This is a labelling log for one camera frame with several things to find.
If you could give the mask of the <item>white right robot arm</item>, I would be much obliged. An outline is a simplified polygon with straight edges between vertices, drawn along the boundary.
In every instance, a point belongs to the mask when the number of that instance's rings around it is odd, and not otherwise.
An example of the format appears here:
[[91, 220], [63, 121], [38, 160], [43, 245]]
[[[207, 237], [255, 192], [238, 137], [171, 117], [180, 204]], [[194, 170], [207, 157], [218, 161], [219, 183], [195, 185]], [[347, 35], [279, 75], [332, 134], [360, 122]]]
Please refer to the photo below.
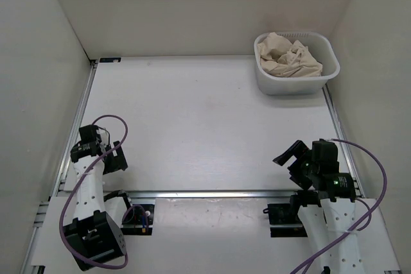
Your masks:
[[290, 179], [299, 190], [290, 204], [276, 213], [280, 224], [302, 223], [314, 252], [326, 252], [310, 263], [321, 273], [364, 273], [355, 231], [356, 191], [349, 173], [340, 172], [338, 148], [320, 139], [307, 147], [295, 141], [273, 161], [288, 166]]

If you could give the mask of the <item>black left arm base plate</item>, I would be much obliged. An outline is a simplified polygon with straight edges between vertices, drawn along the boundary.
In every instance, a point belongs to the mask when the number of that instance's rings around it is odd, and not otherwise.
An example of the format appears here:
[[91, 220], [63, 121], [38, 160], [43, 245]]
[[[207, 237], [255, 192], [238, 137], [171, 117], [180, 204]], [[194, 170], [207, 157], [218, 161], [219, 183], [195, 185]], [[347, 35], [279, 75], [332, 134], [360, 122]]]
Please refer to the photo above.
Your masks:
[[146, 203], [141, 206], [145, 210], [145, 215], [139, 207], [135, 207], [125, 216], [121, 227], [125, 235], [152, 235], [155, 205]]

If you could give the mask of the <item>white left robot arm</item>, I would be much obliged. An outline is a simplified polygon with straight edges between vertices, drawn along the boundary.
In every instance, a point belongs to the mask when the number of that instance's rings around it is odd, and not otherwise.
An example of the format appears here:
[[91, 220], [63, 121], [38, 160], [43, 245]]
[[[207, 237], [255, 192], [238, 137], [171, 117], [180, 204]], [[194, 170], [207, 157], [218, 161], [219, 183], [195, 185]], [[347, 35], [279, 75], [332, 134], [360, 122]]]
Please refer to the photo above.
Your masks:
[[121, 227], [134, 217], [135, 208], [125, 191], [103, 193], [103, 175], [124, 171], [128, 165], [119, 145], [103, 159], [110, 146], [75, 146], [71, 160], [76, 185], [60, 215], [59, 233], [64, 246], [82, 271], [91, 268], [120, 270], [128, 264]]

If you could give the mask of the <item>beige trousers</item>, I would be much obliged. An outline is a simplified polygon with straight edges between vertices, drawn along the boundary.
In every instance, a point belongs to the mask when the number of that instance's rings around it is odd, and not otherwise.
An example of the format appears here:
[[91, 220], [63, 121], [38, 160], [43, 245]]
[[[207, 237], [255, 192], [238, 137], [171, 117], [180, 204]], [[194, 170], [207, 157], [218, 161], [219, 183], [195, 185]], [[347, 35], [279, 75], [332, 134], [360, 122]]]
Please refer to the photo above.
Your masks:
[[275, 32], [257, 44], [261, 68], [276, 78], [311, 78], [322, 74], [318, 62], [299, 40], [291, 43]]

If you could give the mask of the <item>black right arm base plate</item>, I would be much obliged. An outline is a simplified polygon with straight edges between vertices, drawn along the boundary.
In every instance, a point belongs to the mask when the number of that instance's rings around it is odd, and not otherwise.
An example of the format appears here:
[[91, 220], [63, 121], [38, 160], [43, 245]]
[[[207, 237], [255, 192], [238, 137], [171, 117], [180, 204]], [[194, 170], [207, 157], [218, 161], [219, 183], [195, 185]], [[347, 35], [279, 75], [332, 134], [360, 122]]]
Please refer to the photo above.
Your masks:
[[263, 214], [268, 216], [271, 238], [307, 237], [307, 233], [287, 203], [269, 203]]

